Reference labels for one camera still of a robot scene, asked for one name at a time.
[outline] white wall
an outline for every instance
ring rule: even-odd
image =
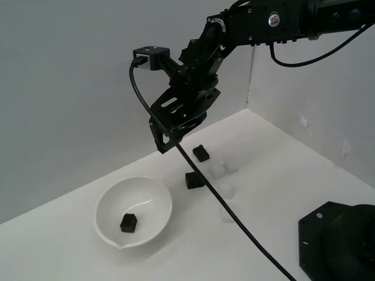
[[[2,0],[0,223],[155,151],[128,81],[132,50],[169,47],[177,59],[231,3]],[[224,62],[205,126],[246,107],[250,61],[245,47]],[[150,103],[168,86],[162,72],[136,79]]]
[[[276,45],[276,57],[309,60],[351,34]],[[290,69],[276,65],[266,46],[256,47],[248,108],[375,187],[374,49],[371,28],[332,57]]]

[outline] white surface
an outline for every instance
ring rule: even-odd
[[[309,280],[298,266],[298,220],[327,201],[375,203],[375,189],[250,111],[182,141],[191,157],[200,144],[212,156],[238,149],[240,171],[212,183],[233,182],[243,223],[298,281]],[[187,172],[176,149],[153,153],[0,225],[1,280],[286,280],[221,221],[207,188],[186,188]],[[142,173],[168,187],[172,215],[155,240],[119,251],[96,234],[93,210],[108,186]]]
[[[314,59],[352,34],[277,44],[276,58]],[[278,66],[267,46],[256,47],[248,108],[375,187],[374,49],[375,27],[333,56],[301,68]]]
[[[177,60],[232,3],[1,0],[0,223],[156,151],[128,79],[132,50],[168,47]],[[225,60],[200,129],[246,107],[250,63],[250,47]],[[149,103],[169,82],[135,78]]]
[[[94,214],[99,237],[118,249],[139,246],[154,239],[166,226],[172,212],[172,197],[160,181],[131,177],[111,186],[100,197]],[[134,214],[134,233],[123,233],[125,214]]]

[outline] white cube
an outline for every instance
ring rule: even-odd
[[[217,192],[224,198],[231,200],[234,197],[234,187],[231,183],[221,183],[217,188]]]
[[[238,172],[238,160],[233,155],[225,155],[223,166],[228,174]]]
[[[208,168],[208,171],[214,179],[219,179],[225,175],[225,169],[223,165],[218,161],[212,162],[212,164]]]

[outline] wire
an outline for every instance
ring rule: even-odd
[[[364,27],[362,27],[360,30],[358,30],[354,35],[352,35],[350,38],[347,39],[347,41],[345,41],[344,43],[342,43],[340,46],[338,46],[337,48],[333,49],[332,51],[324,54],[323,56],[320,56],[320,57],[317,57],[316,59],[313,59],[313,60],[308,60],[308,61],[305,61],[303,63],[283,63],[281,61],[279,61],[278,59],[276,59],[276,56],[275,56],[275,49],[274,49],[274,44],[273,42],[270,44],[270,53],[271,53],[271,58],[274,60],[274,62],[276,62],[279,66],[284,66],[284,67],[301,67],[301,66],[308,66],[310,64],[313,64],[313,63],[316,63],[318,61],[321,61],[331,55],[333,55],[334,53],[338,52],[339,50],[341,50],[342,48],[344,48],[346,45],[348,45],[351,41],[353,41],[355,38],[357,38],[358,36],[360,36],[363,32],[365,32],[367,29],[369,29],[370,27],[372,27],[373,25],[365,25]]]
[[[245,225],[240,221],[240,219],[236,216],[236,214],[231,210],[228,204],[224,201],[224,199],[220,196],[220,194],[215,190],[215,188],[211,185],[211,183],[206,179],[203,173],[198,169],[198,167],[194,164],[194,162],[190,159],[188,154],[183,150],[179,142],[175,139],[173,134],[163,125],[163,123],[156,117],[156,115],[152,112],[146,101],[143,99],[137,84],[134,78],[134,68],[138,67],[141,64],[147,62],[146,57],[137,57],[133,60],[130,65],[129,69],[129,77],[131,85],[137,95],[139,101],[143,105],[143,107],[147,110],[148,114],[150,114],[151,118],[155,121],[155,123],[159,126],[159,128],[169,137],[169,140],[176,146],[178,151],[180,151],[181,155],[185,158],[188,164],[193,168],[194,172],[196,172],[198,178],[204,182],[204,184],[208,187],[208,189],[212,192],[212,194],[216,197],[216,199],[220,202],[220,204],[224,207],[224,209],[228,212],[231,218],[236,222],[236,224],[241,228],[241,230],[249,237],[249,239],[254,243],[254,245],[265,255],[274,266],[276,266],[290,281],[296,281],[293,276],[284,269],[275,259],[271,256],[270,253],[263,248],[263,246],[256,240],[256,238],[251,234],[251,232],[245,227]]]

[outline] black cube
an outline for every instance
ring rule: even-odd
[[[125,214],[122,218],[120,228],[122,232],[134,233],[135,226],[137,225],[137,218],[135,214]]]

